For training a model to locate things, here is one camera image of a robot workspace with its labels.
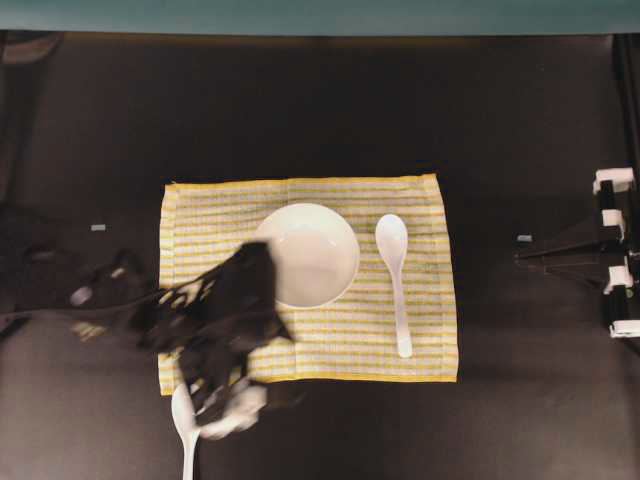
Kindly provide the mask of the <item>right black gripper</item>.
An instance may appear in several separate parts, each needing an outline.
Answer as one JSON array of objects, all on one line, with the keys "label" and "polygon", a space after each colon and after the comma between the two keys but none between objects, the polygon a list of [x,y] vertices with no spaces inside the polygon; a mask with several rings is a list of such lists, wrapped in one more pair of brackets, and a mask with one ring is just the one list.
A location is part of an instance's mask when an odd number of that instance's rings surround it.
[{"label": "right black gripper", "polygon": [[[629,312],[628,294],[639,285],[629,265],[631,227],[625,219],[619,200],[635,187],[631,167],[597,170],[593,194],[599,202],[604,233],[612,234],[607,241],[569,243],[537,242],[517,251],[514,259],[519,266],[545,275],[554,275],[583,282],[603,291],[609,309],[609,334],[616,339],[638,339],[639,319]],[[542,258],[573,255],[595,255],[601,258]]]}]

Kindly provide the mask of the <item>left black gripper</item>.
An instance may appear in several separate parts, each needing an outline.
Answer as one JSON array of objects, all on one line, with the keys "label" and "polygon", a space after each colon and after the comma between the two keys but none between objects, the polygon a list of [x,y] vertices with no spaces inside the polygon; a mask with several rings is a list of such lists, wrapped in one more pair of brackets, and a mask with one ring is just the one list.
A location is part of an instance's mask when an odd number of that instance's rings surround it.
[{"label": "left black gripper", "polygon": [[219,266],[195,299],[172,291],[149,302],[130,323],[139,347],[175,351],[175,393],[186,425],[206,439],[251,428],[267,404],[267,388],[248,376],[249,355],[292,334],[276,308],[277,270],[264,242],[243,244]]}]

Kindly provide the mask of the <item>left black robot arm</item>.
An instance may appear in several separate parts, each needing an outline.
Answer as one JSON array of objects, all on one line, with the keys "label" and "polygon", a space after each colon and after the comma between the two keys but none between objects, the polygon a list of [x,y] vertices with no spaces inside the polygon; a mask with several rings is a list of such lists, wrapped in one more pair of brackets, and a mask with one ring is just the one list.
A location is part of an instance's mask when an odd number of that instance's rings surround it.
[{"label": "left black robot arm", "polygon": [[105,336],[148,354],[175,355],[196,425],[203,437],[218,439],[290,402],[249,374],[254,351],[293,338],[277,311],[276,279],[264,242],[245,243],[169,288],[153,286],[129,251],[94,271],[58,249],[2,251],[1,328],[60,319],[82,340]]}]

